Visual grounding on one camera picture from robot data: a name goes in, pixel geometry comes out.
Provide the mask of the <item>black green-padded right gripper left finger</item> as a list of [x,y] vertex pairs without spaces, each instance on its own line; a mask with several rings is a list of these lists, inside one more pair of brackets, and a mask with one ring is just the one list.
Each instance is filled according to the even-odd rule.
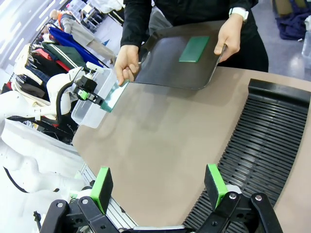
[[76,233],[89,227],[94,233],[115,233],[117,228],[106,215],[113,189],[110,168],[102,167],[91,192],[68,203],[53,201],[40,229],[41,233]]

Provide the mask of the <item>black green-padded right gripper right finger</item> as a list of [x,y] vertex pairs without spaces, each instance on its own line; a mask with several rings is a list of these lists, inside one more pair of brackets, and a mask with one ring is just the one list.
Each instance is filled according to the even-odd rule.
[[196,233],[224,233],[239,224],[248,233],[282,233],[283,229],[265,193],[245,196],[236,185],[225,184],[215,164],[207,164],[204,184],[211,213]]

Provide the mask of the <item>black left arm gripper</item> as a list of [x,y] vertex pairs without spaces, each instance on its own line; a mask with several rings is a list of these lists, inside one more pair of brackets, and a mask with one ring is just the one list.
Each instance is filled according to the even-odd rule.
[[75,81],[74,84],[73,93],[79,100],[89,100],[99,106],[104,103],[104,99],[94,93],[97,87],[97,83],[94,80],[86,76],[82,76],[80,79]]

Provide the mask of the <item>person's right hand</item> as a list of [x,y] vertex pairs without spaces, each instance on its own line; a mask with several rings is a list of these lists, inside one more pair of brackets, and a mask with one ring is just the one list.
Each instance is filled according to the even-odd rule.
[[135,45],[123,45],[117,56],[114,70],[117,76],[119,86],[126,80],[134,81],[134,75],[139,70],[138,65],[138,47]]

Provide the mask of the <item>person's left hand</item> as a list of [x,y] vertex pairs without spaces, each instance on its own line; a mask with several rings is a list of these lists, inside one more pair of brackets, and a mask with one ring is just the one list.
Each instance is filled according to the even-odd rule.
[[243,17],[233,13],[220,28],[218,42],[214,49],[214,53],[220,56],[220,63],[240,50],[242,24]]

